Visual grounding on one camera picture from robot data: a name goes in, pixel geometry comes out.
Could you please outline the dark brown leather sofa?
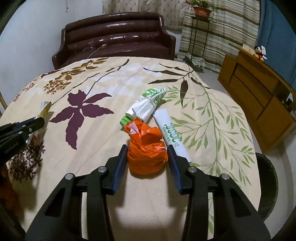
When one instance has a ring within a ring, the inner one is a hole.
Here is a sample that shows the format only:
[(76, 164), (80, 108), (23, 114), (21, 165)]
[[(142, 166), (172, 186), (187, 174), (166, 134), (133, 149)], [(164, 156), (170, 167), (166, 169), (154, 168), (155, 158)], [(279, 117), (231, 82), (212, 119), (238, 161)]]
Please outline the dark brown leather sofa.
[(173, 60), (176, 38), (158, 13), (126, 12), (93, 16), (69, 23), (52, 56), (54, 68), (99, 57), (149, 57)]

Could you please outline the checkered cloth on stand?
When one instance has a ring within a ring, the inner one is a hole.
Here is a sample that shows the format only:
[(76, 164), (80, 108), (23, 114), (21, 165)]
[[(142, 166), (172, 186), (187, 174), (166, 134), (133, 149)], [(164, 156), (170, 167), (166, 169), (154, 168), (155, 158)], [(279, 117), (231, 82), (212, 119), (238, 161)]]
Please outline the checkered cloth on stand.
[(191, 53), (185, 54), (184, 60), (186, 62), (190, 62), (192, 65), (204, 68), (206, 67), (206, 63), (204, 58), (193, 56)]

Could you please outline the beige patterned curtain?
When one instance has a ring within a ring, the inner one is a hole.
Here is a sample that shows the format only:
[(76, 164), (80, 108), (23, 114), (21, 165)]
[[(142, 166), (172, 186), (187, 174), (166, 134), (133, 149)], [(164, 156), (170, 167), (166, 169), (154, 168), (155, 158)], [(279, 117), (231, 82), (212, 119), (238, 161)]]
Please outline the beige patterned curtain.
[(184, 0), (103, 0), (103, 14), (123, 12), (158, 13), (169, 29), (180, 30), (187, 3)]

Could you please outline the white green toothpaste tube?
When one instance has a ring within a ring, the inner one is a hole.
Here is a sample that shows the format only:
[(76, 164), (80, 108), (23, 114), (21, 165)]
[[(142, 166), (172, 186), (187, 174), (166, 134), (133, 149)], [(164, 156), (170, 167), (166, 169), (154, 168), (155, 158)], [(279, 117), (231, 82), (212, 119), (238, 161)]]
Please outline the white green toothpaste tube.
[(171, 118), (165, 108), (158, 109), (154, 112), (153, 117), (161, 130), (166, 146), (172, 145), (178, 156), (187, 159), (188, 163), (191, 163), (191, 158), (187, 149), (185, 148), (180, 135), (178, 134)]

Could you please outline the wooden sideboard cabinet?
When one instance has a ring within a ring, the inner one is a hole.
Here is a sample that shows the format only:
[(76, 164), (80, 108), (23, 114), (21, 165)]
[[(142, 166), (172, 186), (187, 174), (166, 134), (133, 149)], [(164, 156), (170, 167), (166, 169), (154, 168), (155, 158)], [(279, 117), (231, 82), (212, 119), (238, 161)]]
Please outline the wooden sideboard cabinet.
[(247, 51), (226, 54), (218, 81), (243, 109), (262, 152), (285, 140), (295, 128), (289, 94), (295, 91), (264, 62)]

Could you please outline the blue curtain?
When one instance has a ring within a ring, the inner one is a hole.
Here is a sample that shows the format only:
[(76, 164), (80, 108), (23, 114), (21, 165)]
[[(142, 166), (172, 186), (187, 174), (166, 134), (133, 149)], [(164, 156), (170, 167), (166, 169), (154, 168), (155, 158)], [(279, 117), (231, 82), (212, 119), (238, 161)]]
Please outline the blue curtain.
[(265, 63), (295, 90), (295, 32), (273, 1), (260, 1), (256, 45), (266, 48)]

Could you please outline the small silver wrapper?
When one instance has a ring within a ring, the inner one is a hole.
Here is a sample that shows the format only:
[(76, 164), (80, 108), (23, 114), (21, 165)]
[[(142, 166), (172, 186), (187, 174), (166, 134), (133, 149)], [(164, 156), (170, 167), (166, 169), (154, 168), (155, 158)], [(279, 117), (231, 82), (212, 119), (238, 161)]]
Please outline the small silver wrapper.
[[(41, 103), (40, 110), (41, 112), (39, 113), (38, 117), (42, 117), (45, 119), (45, 116), (48, 114), (50, 108), (52, 106), (52, 103), (50, 101), (44, 101)], [(37, 137), (39, 132), (41, 130), (34, 131), (33, 133), (29, 134), (29, 138), (27, 139), (26, 143), (29, 145), (29, 143), (32, 141), (33, 137)]]

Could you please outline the striped curtain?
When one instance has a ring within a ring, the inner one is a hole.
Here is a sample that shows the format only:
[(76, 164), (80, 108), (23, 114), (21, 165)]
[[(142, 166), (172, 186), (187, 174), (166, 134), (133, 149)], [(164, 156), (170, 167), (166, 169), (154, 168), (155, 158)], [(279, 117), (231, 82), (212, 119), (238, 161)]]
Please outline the striped curtain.
[[(260, 19), (259, 1), (209, 1), (217, 8), (217, 13), (210, 15), (210, 27), (204, 60), (206, 68), (219, 73), (225, 55), (236, 57), (238, 50), (234, 46), (255, 45)], [(183, 18), (181, 42), (178, 59), (188, 53), (191, 17), (194, 9), (189, 5)]]

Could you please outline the white box on cabinet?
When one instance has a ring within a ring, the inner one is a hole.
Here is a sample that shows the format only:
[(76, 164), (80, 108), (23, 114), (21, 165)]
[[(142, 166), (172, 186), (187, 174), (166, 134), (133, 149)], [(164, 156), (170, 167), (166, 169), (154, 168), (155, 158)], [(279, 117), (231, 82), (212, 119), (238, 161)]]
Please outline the white box on cabinet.
[(249, 53), (250, 55), (254, 55), (255, 54), (255, 50), (252, 49), (251, 47), (249, 47), (248, 45), (245, 45), (245, 44), (243, 44), (242, 50), (244, 50), (245, 52)]

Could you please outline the green white snack wrapper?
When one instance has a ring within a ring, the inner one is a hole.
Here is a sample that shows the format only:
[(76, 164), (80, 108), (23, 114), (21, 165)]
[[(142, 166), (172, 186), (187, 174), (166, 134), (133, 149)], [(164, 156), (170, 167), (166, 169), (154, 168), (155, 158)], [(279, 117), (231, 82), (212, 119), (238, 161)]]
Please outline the green white snack wrapper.
[(127, 123), (136, 118), (146, 123), (166, 93), (166, 88), (149, 88), (146, 90), (125, 113), (125, 116), (119, 122), (120, 125), (125, 127)]

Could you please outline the mickey mouse plush toy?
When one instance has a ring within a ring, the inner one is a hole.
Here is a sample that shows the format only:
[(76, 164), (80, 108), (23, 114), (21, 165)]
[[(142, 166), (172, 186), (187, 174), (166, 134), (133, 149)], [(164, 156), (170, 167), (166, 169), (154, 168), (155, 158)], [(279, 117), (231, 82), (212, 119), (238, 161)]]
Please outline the mickey mouse plush toy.
[(253, 55), (254, 55), (254, 57), (256, 57), (258, 60), (260, 60), (262, 62), (267, 60), (266, 49), (264, 46), (255, 46)]

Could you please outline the orange plastic bag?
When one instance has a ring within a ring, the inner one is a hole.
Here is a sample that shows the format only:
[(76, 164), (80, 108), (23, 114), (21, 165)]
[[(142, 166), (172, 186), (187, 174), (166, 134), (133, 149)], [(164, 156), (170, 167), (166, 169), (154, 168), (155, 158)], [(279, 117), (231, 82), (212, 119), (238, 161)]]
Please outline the orange plastic bag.
[(125, 125), (125, 132), (130, 136), (127, 154), (130, 172), (149, 175), (165, 166), (168, 154), (159, 128), (150, 127), (136, 118)]

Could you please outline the potted plant red pot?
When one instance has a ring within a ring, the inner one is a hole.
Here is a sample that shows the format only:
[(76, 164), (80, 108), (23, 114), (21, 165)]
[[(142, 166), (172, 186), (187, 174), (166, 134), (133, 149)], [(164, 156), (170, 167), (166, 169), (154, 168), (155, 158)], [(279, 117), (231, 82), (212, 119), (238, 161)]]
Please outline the potted plant red pot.
[(217, 13), (217, 8), (208, 1), (191, 0), (186, 3), (194, 9), (195, 17), (202, 20), (209, 20), (211, 13)]

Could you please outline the black lined trash bin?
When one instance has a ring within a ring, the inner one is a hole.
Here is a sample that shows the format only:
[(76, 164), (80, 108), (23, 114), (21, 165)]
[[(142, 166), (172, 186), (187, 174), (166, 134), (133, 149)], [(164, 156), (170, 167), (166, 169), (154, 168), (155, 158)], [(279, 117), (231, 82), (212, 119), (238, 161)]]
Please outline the black lined trash bin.
[(278, 197), (278, 176), (274, 165), (264, 154), (255, 153), (260, 179), (261, 197), (258, 213), (265, 221), (272, 213)]

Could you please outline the floral beige table cloth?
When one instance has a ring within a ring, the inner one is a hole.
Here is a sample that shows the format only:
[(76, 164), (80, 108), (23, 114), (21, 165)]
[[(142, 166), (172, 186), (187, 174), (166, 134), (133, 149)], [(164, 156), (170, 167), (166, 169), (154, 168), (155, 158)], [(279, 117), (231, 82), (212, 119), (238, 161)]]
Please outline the floral beige table cloth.
[(85, 59), (31, 81), (1, 148), (26, 240), (269, 240), (241, 107), (188, 65)]

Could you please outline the black metal plant stand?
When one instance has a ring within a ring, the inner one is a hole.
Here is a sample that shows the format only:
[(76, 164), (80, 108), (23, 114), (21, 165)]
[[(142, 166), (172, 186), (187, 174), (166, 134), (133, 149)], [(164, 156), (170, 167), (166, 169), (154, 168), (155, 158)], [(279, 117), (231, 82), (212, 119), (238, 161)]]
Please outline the black metal plant stand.
[(203, 58), (208, 40), (210, 20), (202, 20), (195, 16), (192, 16), (191, 19), (192, 23), (188, 52), (193, 56)]

